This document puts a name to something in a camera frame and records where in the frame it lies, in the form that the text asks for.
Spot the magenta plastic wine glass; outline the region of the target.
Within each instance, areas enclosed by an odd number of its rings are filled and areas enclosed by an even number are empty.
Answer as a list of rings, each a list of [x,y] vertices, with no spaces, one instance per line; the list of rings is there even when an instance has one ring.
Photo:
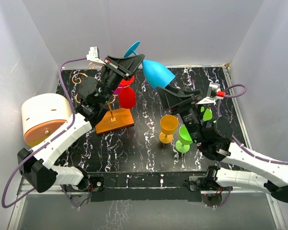
[[[122,89],[124,86],[125,86],[124,80],[122,80],[122,81],[120,82],[120,84],[118,85],[117,89],[114,91],[114,94],[119,95],[121,89]]]

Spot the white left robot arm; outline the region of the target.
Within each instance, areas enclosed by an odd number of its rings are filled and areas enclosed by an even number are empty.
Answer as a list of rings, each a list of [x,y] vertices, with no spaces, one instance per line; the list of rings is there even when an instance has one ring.
[[[100,80],[85,77],[80,82],[80,103],[74,108],[75,113],[40,144],[18,152],[20,174],[37,192],[43,193],[53,185],[73,185],[79,191],[89,187],[90,180],[83,169],[55,166],[55,162],[69,146],[103,119],[114,91],[122,80],[132,78],[144,57],[144,54],[125,58],[107,56]]]

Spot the red plastic wine glass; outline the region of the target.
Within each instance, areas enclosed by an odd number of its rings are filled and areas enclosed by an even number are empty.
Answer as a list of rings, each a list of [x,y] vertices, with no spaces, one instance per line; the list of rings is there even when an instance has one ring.
[[[130,80],[124,80],[125,86],[119,93],[119,104],[122,108],[131,109],[136,105],[136,95],[130,85],[134,82],[135,77]]]

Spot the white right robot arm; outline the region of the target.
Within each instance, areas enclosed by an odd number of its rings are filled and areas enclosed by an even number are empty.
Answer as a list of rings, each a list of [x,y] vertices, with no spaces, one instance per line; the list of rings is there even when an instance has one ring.
[[[230,98],[217,83],[211,83],[207,96],[200,91],[184,91],[171,86],[157,87],[164,110],[179,114],[192,142],[206,158],[234,164],[243,171],[231,171],[210,166],[206,175],[188,183],[198,190],[216,190],[221,187],[242,187],[270,194],[274,199],[288,203],[288,162],[269,158],[245,147],[233,135],[229,120],[223,116],[204,121],[204,104],[217,104]]]

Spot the blue plastic wine glass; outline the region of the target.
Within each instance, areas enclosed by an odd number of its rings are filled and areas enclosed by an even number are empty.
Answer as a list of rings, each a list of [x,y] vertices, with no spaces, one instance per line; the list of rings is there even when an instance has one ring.
[[[155,90],[165,88],[175,79],[175,75],[159,62],[143,59],[142,68],[147,82]]]

